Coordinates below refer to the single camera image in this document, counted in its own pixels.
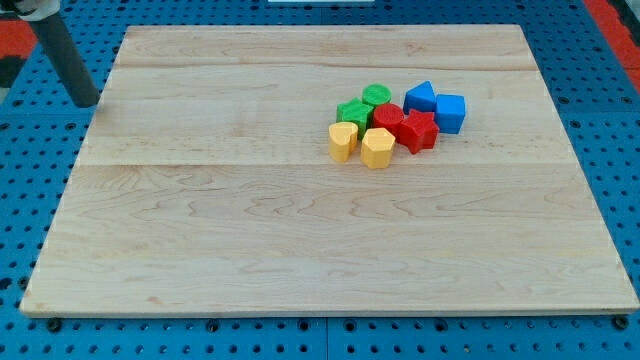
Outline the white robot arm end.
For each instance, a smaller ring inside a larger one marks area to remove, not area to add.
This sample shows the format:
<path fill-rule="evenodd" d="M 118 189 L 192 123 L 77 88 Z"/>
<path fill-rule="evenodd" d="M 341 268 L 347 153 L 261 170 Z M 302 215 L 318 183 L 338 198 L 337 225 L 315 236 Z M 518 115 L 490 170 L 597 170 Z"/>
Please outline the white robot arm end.
<path fill-rule="evenodd" d="M 40 21 L 59 12 L 60 0 L 1 0 L 1 14 L 16 15 L 24 21 Z"/>

